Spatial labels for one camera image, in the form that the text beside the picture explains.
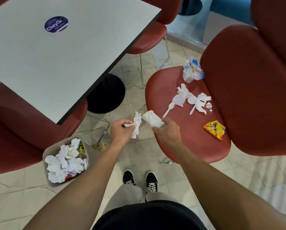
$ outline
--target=purple sticker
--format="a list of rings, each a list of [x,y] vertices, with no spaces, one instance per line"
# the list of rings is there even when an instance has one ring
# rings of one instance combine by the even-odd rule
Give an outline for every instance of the purple sticker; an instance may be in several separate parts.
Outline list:
[[[68,19],[62,16],[56,16],[46,21],[44,28],[48,32],[55,33],[64,30],[68,26]]]

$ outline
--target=sneaker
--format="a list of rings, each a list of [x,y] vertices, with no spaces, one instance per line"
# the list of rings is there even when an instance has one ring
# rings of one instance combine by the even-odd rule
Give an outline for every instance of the sneaker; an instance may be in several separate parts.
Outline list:
[[[133,178],[133,173],[131,170],[126,170],[123,174],[123,183],[124,184],[130,184],[130,185],[136,185]]]
[[[146,174],[146,192],[158,192],[158,180],[153,172]]]

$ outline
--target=pants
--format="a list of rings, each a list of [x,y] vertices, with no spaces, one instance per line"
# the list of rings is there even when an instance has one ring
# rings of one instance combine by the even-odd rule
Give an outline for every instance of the pants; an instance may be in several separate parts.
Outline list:
[[[103,214],[111,211],[115,208],[119,208],[125,205],[140,203],[142,197],[142,189],[135,185],[123,184],[114,193],[109,200]],[[176,199],[161,192],[148,192],[145,196],[147,202],[154,200],[169,200],[178,202]]]

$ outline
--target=black shirt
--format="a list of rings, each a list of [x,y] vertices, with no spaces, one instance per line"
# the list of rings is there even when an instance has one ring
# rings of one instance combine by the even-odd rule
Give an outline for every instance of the black shirt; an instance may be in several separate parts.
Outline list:
[[[207,230],[197,215],[172,201],[157,200],[126,205],[105,213],[92,230],[191,229]]]

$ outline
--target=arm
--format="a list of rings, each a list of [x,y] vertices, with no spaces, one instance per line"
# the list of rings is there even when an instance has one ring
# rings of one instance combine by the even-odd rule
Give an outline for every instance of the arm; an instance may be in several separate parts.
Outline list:
[[[286,230],[286,218],[266,201],[196,157],[168,118],[153,131],[178,158],[202,208],[217,230]]]
[[[53,197],[24,230],[89,230],[103,200],[119,153],[131,138],[135,126],[123,128],[119,120],[110,130],[111,144],[94,165]]]

